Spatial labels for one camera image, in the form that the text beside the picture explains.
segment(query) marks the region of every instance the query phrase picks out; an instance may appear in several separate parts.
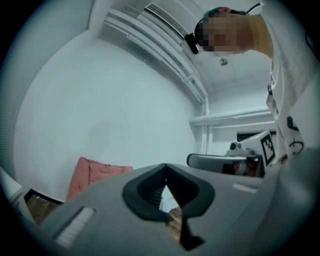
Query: person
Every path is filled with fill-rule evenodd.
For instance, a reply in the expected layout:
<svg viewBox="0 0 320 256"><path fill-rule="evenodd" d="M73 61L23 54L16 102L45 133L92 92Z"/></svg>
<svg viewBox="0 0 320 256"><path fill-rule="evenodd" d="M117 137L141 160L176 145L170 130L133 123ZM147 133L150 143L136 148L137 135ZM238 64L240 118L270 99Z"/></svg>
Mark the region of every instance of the person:
<svg viewBox="0 0 320 256"><path fill-rule="evenodd" d="M304 142L290 109L319 70L308 47L305 30L289 9L277 0L262 0L258 15L229 7L207 11L194 30L195 42L216 56L254 50L270 59L266 104L275 121L275 163L302 152Z"/></svg>

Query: wooden floor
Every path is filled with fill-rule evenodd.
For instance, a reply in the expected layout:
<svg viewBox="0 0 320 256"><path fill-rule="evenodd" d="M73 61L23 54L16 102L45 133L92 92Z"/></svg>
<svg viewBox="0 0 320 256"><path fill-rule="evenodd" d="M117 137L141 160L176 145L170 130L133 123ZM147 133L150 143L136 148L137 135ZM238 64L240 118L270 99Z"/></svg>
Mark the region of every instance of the wooden floor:
<svg viewBox="0 0 320 256"><path fill-rule="evenodd" d="M33 194L26 203L34 221L40 225L59 205Z"/></svg>
<svg viewBox="0 0 320 256"><path fill-rule="evenodd" d="M172 238L180 243L181 230L182 230L182 211L180 207L172 209L169 212L169 215L173 218L173 221L167 224L167 229L172 235Z"/></svg>

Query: pink cushion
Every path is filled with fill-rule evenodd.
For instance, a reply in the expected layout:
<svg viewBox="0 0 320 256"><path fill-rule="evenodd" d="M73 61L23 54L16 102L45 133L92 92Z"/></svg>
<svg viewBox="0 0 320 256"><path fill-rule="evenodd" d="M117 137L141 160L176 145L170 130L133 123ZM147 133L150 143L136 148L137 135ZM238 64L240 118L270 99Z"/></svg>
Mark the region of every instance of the pink cushion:
<svg viewBox="0 0 320 256"><path fill-rule="evenodd" d="M80 157L71 178L66 201L77 196L90 185L113 176L131 172L131 166L116 166Z"/></svg>

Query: air conditioner vent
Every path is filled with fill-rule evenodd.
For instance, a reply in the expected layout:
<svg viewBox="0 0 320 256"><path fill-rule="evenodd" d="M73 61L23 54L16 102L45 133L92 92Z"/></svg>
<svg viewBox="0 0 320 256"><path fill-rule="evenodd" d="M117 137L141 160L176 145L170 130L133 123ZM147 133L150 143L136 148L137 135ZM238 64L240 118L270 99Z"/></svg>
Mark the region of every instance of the air conditioner vent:
<svg viewBox="0 0 320 256"><path fill-rule="evenodd" d="M164 22L166 22L170 27L172 27L183 39L185 38L185 35L188 35L188 32L184 29L184 27L179 24L169 13L167 13L165 10L163 10L158 5L151 3L147 5L145 10L153 13L160 19L162 19Z"/></svg>

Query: gray device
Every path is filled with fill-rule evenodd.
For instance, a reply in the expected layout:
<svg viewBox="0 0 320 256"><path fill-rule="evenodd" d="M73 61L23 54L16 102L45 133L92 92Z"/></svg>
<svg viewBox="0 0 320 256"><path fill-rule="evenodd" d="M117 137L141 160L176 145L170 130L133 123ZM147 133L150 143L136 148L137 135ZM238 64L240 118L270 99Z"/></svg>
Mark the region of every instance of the gray device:
<svg viewBox="0 0 320 256"><path fill-rule="evenodd" d="M319 153L308 149L285 166L271 166L263 178L178 164L136 169L90 186L41 229L72 255L265 255L312 212ZM165 185L182 209L180 244L166 230L170 218L158 210Z"/></svg>

